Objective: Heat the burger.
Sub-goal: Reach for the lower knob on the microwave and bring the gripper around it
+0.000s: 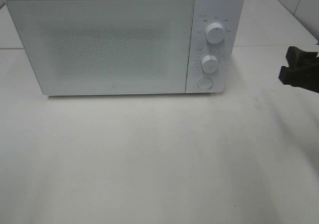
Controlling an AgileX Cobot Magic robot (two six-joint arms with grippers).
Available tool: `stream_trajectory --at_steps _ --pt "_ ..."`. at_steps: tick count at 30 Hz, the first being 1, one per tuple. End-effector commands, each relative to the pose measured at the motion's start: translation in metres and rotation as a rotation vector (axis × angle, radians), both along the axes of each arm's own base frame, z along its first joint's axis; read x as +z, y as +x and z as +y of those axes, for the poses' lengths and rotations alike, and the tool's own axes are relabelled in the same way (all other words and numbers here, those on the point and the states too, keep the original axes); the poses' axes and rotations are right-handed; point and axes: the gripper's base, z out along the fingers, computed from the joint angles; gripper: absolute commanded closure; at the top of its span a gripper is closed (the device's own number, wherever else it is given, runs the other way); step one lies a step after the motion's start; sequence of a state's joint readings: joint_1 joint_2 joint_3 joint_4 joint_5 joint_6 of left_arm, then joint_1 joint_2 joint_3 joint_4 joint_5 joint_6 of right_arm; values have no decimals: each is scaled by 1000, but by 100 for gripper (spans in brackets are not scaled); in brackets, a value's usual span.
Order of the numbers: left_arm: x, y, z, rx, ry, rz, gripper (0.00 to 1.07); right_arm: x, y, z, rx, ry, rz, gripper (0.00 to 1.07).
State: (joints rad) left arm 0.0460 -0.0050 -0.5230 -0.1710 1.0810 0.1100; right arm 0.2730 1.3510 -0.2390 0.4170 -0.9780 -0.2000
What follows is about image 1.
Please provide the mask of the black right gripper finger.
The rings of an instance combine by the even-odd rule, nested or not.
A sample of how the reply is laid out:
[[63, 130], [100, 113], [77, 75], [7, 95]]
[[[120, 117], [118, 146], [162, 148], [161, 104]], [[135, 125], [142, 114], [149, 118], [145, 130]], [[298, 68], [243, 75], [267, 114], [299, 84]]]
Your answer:
[[318, 57], [318, 52], [303, 51], [295, 46], [290, 46], [286, 53], [289, 67], [302, 67], [309, 65]]
[[319, 60], [306, 60], [302, 66], [282, 66], [279, 80], [284, 85], [319, 92]]

